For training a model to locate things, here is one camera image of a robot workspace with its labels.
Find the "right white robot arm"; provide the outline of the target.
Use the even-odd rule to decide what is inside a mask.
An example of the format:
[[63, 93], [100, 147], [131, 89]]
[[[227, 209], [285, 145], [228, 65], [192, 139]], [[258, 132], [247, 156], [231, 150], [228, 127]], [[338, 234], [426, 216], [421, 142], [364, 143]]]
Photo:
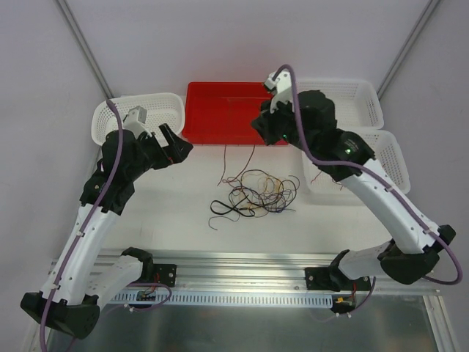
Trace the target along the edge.
[[449, 250], [456, 233], [437, 225], [419, 211], [386, 174], [373, 149], [355, 132], [337, 126], [334, 102], [319, 90], [298, 94], [292, 101], [261, 103], [252, 128], [266, 145], [279, 141], [302, 150], [312, 163], [354, 193], [391, 235], [376, 247], [340, 252], [330, 265], [314, 276], [318, 286], [332, 291], [346, 289], [363, 276], [387, 275], [403, 285], [426, 279]]

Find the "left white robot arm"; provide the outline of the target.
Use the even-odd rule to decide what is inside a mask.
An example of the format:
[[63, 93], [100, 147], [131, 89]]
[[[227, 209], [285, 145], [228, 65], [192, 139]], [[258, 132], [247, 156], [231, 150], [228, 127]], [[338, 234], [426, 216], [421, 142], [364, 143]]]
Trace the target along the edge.
[[39, 323], [41, 331], [50, 328], [82, 340], [118, 292], [134, 282], [147, 285], [156, 278], [152, 255], [135, 247], [124, 250], [98, 278], [91, 279], [90, 274], [107, 234], [135, 192], [135, 181], [149, 170], [183, 162], [193, 149], [167, 124], [159, 129], [166, 146], [146, 132], [136, 136], [122, 129], [107, 134], [56, 266], [39, 291], [25, 293], [21, 300], [21, 309]]

